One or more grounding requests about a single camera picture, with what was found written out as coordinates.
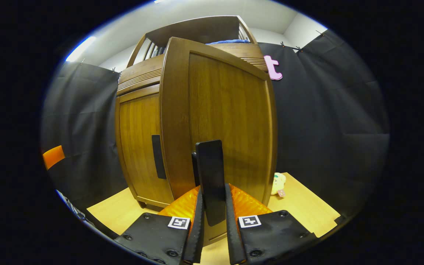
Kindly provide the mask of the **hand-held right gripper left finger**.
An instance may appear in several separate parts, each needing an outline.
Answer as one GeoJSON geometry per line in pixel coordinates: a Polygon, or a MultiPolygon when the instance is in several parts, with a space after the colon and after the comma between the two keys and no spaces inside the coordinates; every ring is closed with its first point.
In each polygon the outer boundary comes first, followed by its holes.
{"type": "Polygon", "coordinates": [[[140,215],[116,243],[153,264],[193,265],[201,260],[204,223],[204,200],[197,186],[160,213],[140,215]]]}

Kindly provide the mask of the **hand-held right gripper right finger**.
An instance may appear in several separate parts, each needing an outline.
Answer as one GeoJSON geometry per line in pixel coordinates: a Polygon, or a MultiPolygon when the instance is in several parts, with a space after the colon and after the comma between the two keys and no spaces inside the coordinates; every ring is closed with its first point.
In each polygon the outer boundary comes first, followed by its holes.
{"type": "Polygon", "coordinates": [[[232,265],[283,265],[319,241],[287,210],[239,216],[237,193],[225,185],[226,227],[232,265]]]}

